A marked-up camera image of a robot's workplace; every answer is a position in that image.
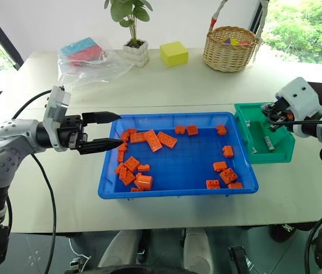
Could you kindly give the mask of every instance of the woven basket handle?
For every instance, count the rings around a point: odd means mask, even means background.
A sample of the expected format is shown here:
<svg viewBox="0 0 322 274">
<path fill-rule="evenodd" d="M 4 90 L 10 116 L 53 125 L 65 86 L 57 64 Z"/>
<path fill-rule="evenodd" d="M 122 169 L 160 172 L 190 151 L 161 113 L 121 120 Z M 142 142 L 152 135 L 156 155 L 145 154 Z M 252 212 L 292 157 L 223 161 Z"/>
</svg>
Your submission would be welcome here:
<svg viewBox="0 0 322 274">
<path fill-rule="evenodd" d="M 209 26 L 209 32 L 210 33 L 213 30 L 214 24 L 217 22 L 218 16 L 219 16 L 219 12 L 222 9 L 222 7 L 224 6 L 224 4 L 227 2 L 228 0 L 222 0 L 222 2 L 219 4 L 218 9 L 216 10 L 216 12 L 213 14 L 212 16 L 212 20 L 211 20 L 211 25 Z"/>
</svg>

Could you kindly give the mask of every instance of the blue plastic tray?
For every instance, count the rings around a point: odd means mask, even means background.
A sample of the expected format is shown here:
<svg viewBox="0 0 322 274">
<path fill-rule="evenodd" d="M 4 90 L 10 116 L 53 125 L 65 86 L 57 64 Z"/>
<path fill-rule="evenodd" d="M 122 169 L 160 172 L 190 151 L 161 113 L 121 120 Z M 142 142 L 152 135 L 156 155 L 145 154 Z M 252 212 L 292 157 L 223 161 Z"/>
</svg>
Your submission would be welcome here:
<svg viewBox="0 0 322 274">
<path fill-rule="evenodd" d="M 198 135 L 175 134 L 175 126 L 193 124 L 199 129 Z M 227 135 L 218 135 L 218 124 L 226 127 Z M 151 170 L 144 174 L 153 176 L 151 191 L 130 192 L 135 184 L 131 183 L 126 187 L 114 172 L 118 166 L 118 149 L 107 151 L 98 188 L 101 198 L 251 194 L 259 189 L 235 117 L 229 112 L 122 115 L 121 119 L 113 122 L 110 137 L 120 138 L 122 131 L 128 128 L 137 128 L 139 132 L 153 129 L 156 134 L 163 131 L 177 138 L 178 142 L 173 149 L 163 146 L 154 153 L 147 142 L 128 143 L 124 161 L 133 156 L 141 164 L 150 165 Z M 222 147 L 225 145 L 233 147 L 233 158 L 223 157 Z M 238 181 L 244 188 L 227 188 L 219 174 L 213 170 L 213 163 L 219 161 L 226 161 L 227 166 L 236 172 Z M 206 180 L 217 179 L 221 189 L 208 190 Z"/>
</svg>

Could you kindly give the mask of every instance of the orange lego brick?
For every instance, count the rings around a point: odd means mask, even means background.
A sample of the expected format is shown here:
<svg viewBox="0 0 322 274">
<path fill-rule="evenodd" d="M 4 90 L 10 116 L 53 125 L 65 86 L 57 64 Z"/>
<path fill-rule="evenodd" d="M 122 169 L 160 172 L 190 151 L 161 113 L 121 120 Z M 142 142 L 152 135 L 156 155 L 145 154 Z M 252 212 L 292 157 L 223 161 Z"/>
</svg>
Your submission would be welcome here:
<svg viewBox="0 0 322 274">
<path fill-rule="evenodd" d="M 116 160 L 117 162 L 124 161 L 124 151 L 118 151 L 118 158 Z"/>
<path fill-rule="evenodd" d="M 217 132 L 218 132 L 219 135 L 226 135 L 227 134 L 227 130 L 224 127 L 224 125 L 222 125 L 222 124 L 219 124 L 217 126 Z"/>
<path fill-rule="evenodd" d="M 151 190 L 152 188 L 152 176 L 138 175 L 135 184 L 137 187 L 144 190 Z"/>
<path fill-rule="evenodd" d="M 235 174 L 235 172 L 228 168 L 225 171 L 222 171 L 219 176 L 222 178 L 222 180 L 225 182 L 225 184 L 229 184 L 230 182 L 236 180 L 238 176 Z"/>
<path fill-rule="evenodd" d="M 183 127 L 183 126 L 176 126 L 175 127 L 175 133 L 176 134 L 184 134 L 185 133 L 185 127 Z"/>
<path fill-rule="evenodd" d="M 157 138 L 154 130 L 147 131 L 143 135 L 146 138 L 146 141 L 148 142 L 148 145 L 150 146 L 152 152 L 155 152 L 162 148 L 162 145 Z"/>
<path fill-rule="evenodd" d="M 120 136 L 120 139 L 123 141 L 128 141 L 129 139 L 129 132 L 127 130 L 124 130 Z"/>
<path fill-rule="evenodd" d="M 232 146 L 224 146 L 222 148 L 223 156 L 226 158 L 231 158 L 234 156 L 234 150 L 232 149 Z"/>
<path fill-rule="evenodd" d="M 119 171 L 120 180 L 124 180 L 126 177 L 127 177 L 127 168 L 126 167 L 120 168 L 120 171 Z"/>
<path fill-rule="evenodd" d="M 207 188 L 209 190 L 218 190 L 220 189 L 218 180 L 207 180 Z"/>
<path fill-rule="evenodd" d="M 138 166 L 138 171 L 150 171 L 150 165 L 149 164 L 144 164 L 144 165 L 139 165 Z"/>
<path fill-rule="evenodd" d="M 199 133 L 198 128 L 196 126 L 188 126 L 186 127 L 186 130 L 188 131 L 188 135 L 197 135 Z"/>
<path fill-rule="evenodd" d="M 126 173 L 126 177 L 125 179 L 122 179 L 123 184 L 127 187 L 130 185 L 130 183 L 132 183 L 134 180 L 136 179 L 136 177 L 133 175 L 132 172 L 130 172 L 129 170 L 127 170 Z"/>
<path fill-rule="evenodd" d="M 128 160 L 125 161 L 124 165 L 132 172 L 135 172 L 137 166 L 139 166 L 139 161 L 137 161 L 134 157 L 129 157 Z"/>
<path fill-rule="evenodd" d="M 131 192 L 140 192 L 140 191 L 143 191 L 142 188 L 138 188 L 138 187 L 132 187 L 131 188 Z"/>
<path fill-rule="evenodd" d="M 230 183 L 228 188 L 243 188 L 243 185 L 240 182 Z"/>
<path fill-rule="evenodd" d="M 123 152 L 126 152 L 127 151 L 127 142 L 124 142 L 123 144 L 121 144 L 119 147 L 118 147 L 118 151 L 123 151 Z"/>
<path fill-rule="evenodd" d="M 169 148 L 174 148 L 174 146 L 176 145 L 176 142 L 178 141 L 176 138 L 171 137 L 170 135 L 160 131 L 157 134 L 157 138 L 159 139 L 161 144 L 164 144 L 165 146 L 169 147 Z"/>
<path fill-rule="evenodd" d="M 214 171 L 221 172 L 227 169 L 226 162 L 215 162 L 213 163 Z"/>
<path fill-rule="evenodd" d="M 116 174 L 119 174 L 119 173 L 120 173 L 120 169 L 121 169 L 122 167 L 124 167 L 124 164 L 123 164 L 123 163 L 120 163 L 120 164 L 118 165 L 118 167 L 115 169 L 115 173 L 116 173 Z"/>
<path fill-rule="evenodd" d="M 145 142 L 146 138 L 144 137 L 143 132 L 139 133 L 132 133 L 131 134 L 131 143 L 140 143 L 140 142 Z"/>
</svg>

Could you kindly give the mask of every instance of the green leaf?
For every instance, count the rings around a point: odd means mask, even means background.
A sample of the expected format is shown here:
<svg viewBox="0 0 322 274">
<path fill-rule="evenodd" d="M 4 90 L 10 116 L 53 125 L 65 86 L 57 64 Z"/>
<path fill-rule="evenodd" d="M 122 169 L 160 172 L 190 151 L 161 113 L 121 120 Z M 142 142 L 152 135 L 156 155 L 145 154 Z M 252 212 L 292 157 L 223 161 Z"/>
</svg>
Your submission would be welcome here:
<svg viewBox="0 0 322 274">
<path fill-rule="evenodd" d="M 148 16 L 148 13 L 142 7 L 135 7 L 133 9 L 133 15 L 136 16 L 137 19 L 144 22 L 148 22 L 150 20 L 150 16 Z"/>
<path fill-rule="evenodd" d="M 121 3 L 118 0 L 114 0 L 110 8 L 112 19 L 115 22 L 120 22 L 120 20 L 132 13 L 132 7 L 133 5 L 130 1 Z"/>
<path fill-rule="evenodd" d="M 151 4 L 147 0 L 139 0 L 144 4 L 146 7 L 148 7 L 151 11 L 153 11 Z"/>
<path fill-rule="evenodd" d="M 119 22 L 119 24 L 122 26 L 122 27 L 130 27 L 134 24 L 134 21 L 131 19 L 131 20 L 121 20 Z"/>
</svg>

